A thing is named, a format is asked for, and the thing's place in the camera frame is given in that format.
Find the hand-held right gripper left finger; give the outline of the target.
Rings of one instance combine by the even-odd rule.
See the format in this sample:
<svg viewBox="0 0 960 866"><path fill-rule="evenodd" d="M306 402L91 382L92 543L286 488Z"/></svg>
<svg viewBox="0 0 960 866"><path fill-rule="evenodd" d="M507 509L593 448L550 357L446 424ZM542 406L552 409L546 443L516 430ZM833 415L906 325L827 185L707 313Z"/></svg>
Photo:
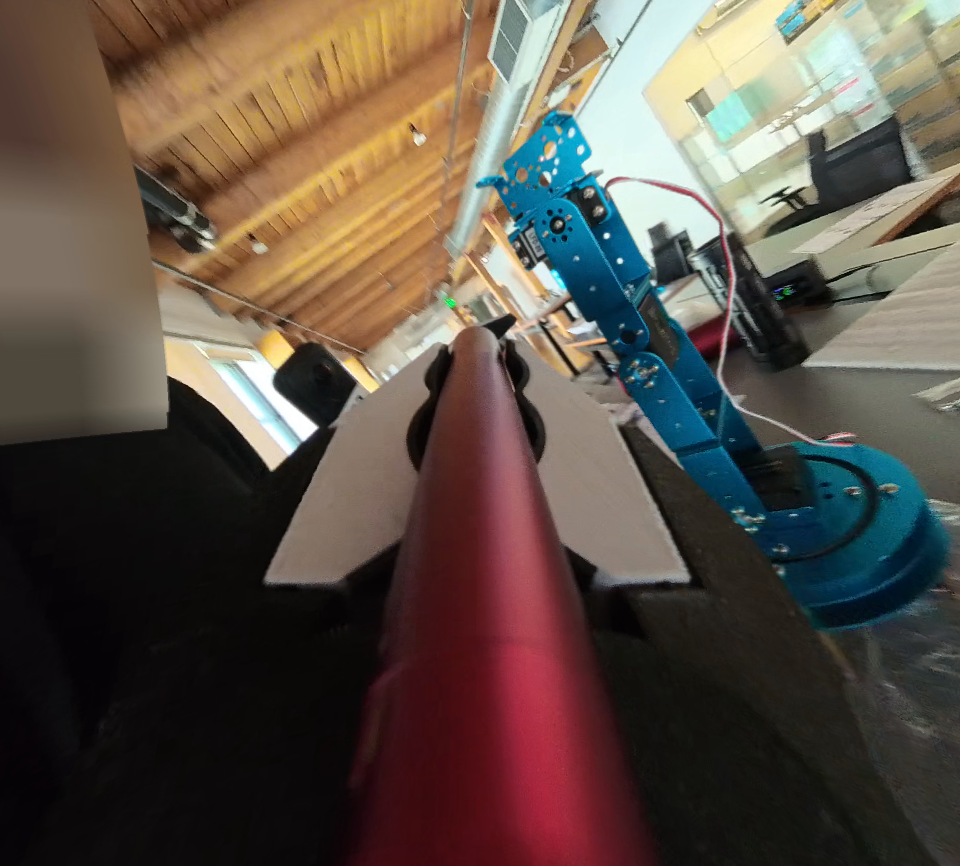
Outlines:
<svg viewBox="0 0 960 866"><path fill-rule="evenodd" d="M426 403L434 344L338 419L264 576L268 586L334 586L398 542L418 473L406 437Z"/></svg>

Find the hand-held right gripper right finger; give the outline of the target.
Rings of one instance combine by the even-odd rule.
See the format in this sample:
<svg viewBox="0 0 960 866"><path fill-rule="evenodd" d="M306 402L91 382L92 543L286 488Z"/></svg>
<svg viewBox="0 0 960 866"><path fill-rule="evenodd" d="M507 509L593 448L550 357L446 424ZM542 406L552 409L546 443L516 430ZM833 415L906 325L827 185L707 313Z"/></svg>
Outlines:
<svg viewBox="0 0 960 866"><path fill-rule="evenodd" d="M537 468L561 543L599 586L688 585L690 571L611 412L527 345L523 396L545 442Z"/></svg>

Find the red electric screwdriver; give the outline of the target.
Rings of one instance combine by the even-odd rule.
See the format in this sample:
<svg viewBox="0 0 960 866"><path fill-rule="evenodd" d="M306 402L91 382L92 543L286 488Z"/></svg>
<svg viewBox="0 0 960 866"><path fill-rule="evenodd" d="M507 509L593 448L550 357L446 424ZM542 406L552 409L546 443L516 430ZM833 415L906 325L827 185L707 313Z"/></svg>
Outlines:
<svg viewBox="0 0 960 866"><path fill-rule="evenodd" d="M457 337L436 395L342 863L659 864L491 331Z"/></svg>

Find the blue toy robot arm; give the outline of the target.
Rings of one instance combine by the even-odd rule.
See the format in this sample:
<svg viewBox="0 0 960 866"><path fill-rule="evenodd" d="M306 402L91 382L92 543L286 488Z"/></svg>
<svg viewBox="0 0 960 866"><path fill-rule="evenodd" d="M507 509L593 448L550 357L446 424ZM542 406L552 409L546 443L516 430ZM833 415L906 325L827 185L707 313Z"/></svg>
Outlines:
<svg viewBox="0 0 960 866"><path fill-rule="evenodd" d="M836 433L763 447L717 369L663 306L651 266L587 162L573 115L552 111L481 181L513 221L525 268L545 262L618 357L618 377L678 465L754 541L812 624L857 628L909 607L947 571L951 538L909 469Z"/></svg>

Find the large window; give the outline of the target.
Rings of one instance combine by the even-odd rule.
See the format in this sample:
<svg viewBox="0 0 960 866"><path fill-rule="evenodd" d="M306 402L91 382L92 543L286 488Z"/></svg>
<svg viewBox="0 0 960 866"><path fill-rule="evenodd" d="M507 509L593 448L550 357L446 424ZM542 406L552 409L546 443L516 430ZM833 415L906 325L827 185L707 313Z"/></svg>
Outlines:
<svg viewBox="0 0 960 866"><path fill-rule="evenodd" d="M236 359L213 359L211 365L283 452L293 453L301 444L301 438L252 377L258 366Z"/></svg>

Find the red metal tube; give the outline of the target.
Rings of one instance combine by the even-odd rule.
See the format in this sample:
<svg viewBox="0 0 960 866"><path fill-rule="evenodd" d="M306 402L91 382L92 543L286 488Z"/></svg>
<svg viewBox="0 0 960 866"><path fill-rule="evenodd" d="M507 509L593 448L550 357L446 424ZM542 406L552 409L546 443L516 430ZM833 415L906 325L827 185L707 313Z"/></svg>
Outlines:
<svg viewBox="0 0 960 866"><path fill-rule="evenodd" d="M725 320L722 315L700 322L686 330L691 344L707 361L719 358L721 352Z"/></svg>

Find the black ribbed case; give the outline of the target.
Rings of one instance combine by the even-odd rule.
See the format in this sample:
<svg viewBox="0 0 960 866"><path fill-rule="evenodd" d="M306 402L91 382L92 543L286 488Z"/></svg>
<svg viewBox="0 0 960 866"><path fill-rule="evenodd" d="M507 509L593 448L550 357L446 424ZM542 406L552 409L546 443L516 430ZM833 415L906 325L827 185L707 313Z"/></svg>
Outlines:
<svg viewBox="0 0 960 866"><path fill-rule="evenodd" d="M731 328L754 360L773 371L798 367L810 355L806 340L780 307L738 236L728 232L725 237L735 283L730 282L719 237L696 249L690 255L691 264L722 314L726 313L729 291L733 291Z"/></svg>

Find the person's black clothing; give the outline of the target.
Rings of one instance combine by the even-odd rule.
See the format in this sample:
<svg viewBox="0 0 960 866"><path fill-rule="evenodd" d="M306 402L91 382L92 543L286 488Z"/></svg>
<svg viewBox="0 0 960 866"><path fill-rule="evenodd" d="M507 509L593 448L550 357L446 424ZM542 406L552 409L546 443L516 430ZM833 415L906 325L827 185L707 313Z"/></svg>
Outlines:
<svg viewBox="0 0 960 866"><path fill-rule="evenodd" d="M154 431L2 445L2 864L21 864L110 711L127 659L178 615L204 538L268 468L169 377Z"/></svg>

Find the black electronic device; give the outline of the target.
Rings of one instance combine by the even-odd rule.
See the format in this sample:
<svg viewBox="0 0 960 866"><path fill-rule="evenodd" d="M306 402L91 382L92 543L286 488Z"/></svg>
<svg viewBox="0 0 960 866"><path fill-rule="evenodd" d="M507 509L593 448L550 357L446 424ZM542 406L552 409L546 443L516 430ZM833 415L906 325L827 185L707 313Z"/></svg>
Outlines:
<svg viewBox="0 0 960 866"><path fill-rule="evenodd" d="M778 306L785 312L800 308L827 307L834 294L813 257L763 276L763 283Z"/></svg>

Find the white foam sheet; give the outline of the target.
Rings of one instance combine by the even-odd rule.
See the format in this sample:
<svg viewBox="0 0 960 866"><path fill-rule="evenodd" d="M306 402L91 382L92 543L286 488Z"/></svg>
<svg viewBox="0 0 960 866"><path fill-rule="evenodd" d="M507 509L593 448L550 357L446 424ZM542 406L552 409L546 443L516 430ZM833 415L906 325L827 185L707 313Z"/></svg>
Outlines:
<svg viewBox="0 0 960 866"><path fill-rule="evenodd" d="M959 245L919 270L803 365L957 372Z"/></svg>

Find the clear plastic bag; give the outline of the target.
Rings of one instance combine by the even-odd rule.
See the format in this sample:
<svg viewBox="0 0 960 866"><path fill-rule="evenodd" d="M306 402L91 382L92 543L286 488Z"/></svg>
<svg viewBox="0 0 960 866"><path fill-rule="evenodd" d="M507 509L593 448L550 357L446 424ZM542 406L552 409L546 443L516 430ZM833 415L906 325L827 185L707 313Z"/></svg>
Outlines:
<svg viewBox="0 0 960 866"><path fill-rule="evenodd" d="M958 864L958 562L898 614L820 639L894 798L935 861Z"/></svg>

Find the black office chair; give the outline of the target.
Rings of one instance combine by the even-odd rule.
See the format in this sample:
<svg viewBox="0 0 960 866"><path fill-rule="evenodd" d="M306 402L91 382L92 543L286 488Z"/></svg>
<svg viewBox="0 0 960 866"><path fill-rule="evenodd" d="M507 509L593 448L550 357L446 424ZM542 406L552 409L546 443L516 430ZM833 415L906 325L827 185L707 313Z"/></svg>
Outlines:
<svg viewBox="0 0 960 866"><path fill-rule="evenodd" d="M805 138L811 184L816 199L801 190L781 189L761 200L778 202L793 212L824 215L888 192L915 180L896 115L832 148L817 129Z"/></svg>

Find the silver ceiling air duct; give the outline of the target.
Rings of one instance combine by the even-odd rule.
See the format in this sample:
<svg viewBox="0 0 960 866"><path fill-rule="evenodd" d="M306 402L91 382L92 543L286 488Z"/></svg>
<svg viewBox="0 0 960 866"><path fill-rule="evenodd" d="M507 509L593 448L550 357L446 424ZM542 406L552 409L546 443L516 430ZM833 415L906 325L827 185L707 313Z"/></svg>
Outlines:
<svg viewBox="0 0 960 866"><path fill-rule="evenodd" d="M451 262L459 260L475 242L490 197L490 189L481 181L500 171L546 73L562 25L572 17L573 1L500 0L487 55L495 78L457 215L443 244Z"/></svg>

